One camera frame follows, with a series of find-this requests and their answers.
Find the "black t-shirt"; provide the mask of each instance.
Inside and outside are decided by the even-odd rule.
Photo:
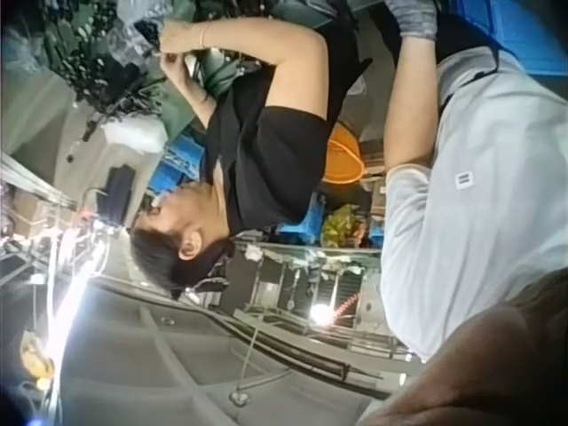
[[[327,140],[347,91],[362,74],[357,41],[343,23],[318,30],[327,41],[327,120],[282,106],[264,106],[273,68],[237,78],[217,100],[205,138],[202,172],[224,172],[231,235],[304,219],[323,178]]]

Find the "blue plastic bin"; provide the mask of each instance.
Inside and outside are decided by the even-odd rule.
[[[369,240],[371,240],[373,247],[377,249],[380,249],[383,246],[383,227],[374,220],[371,221],[371,227],[369,228]]]
[[[568,54],[539,17],[514,0],[452,0],[451,11],[510,50],[531,75],[568,75]]]
[[[193,180],[200,178],[200,163],[203,146],[186,134],[179,135],[164,153],[163,162],[186,174]]]
[[[181,177],[181,171],[171,167],[165,162],[160,162],[148,183],[148,188],[156,194],[170,191],[176,187]]]
[[[304,220],[298,225],[279,225],[279,234],[295,235],[301,242],[312,245],[320,238],[323,226],[323,205],[314,194]]]

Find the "woman in black shirt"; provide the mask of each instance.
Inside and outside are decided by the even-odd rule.
[[[365,66],[345,20],[316,31],[263,18],[168,22],[160,43],[164,74],[207,129],[203,181],[180,186],[140,215],[131,243],[138,266],[177,298],[197,284],[219,289],[212,270],[231,251],[229,237],[302,221],[343,99]],[[215,100],[184,62],[185,52],[208,48],[270,66],[236,79]]]

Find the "orange bucket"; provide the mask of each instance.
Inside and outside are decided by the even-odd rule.
[[[365,173],[359,141],[345,126],[337,122],[327,142],[326,171],[323,181],[346,185],[357,182]]]

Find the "black sleeve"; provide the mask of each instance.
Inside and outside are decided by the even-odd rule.
[[[256,136],[241,143],[236,190],[245,226],[304,219],[323,178],[331,126],[317,115],[283,106],[264,108]]]

